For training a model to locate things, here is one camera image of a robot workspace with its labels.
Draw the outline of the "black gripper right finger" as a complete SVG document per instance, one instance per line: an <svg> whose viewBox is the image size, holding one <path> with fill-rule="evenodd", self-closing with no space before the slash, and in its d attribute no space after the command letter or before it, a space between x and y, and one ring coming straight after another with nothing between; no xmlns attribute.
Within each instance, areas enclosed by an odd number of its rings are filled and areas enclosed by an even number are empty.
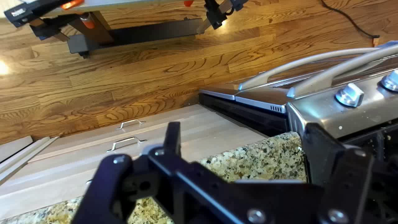
<svg viewBox="0 0 398 224"><path fill-rule="evenodd" d="M302 135L309 182L324 189L317 217L321 224L359 224L372 177L373 157L347 150L321 126L309 124Z"/></svg>

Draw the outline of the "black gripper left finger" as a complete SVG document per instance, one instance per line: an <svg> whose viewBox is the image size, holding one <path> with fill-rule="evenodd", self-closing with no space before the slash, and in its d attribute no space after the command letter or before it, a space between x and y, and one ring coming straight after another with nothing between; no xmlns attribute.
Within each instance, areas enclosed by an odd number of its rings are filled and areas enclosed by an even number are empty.
<svg viewBox="0 0 398 224"><path fill-rule="evenodd" d="M120 204L120 186L132 166L127 155L103 158L81 199L71 224L125 224Z"/></svg>

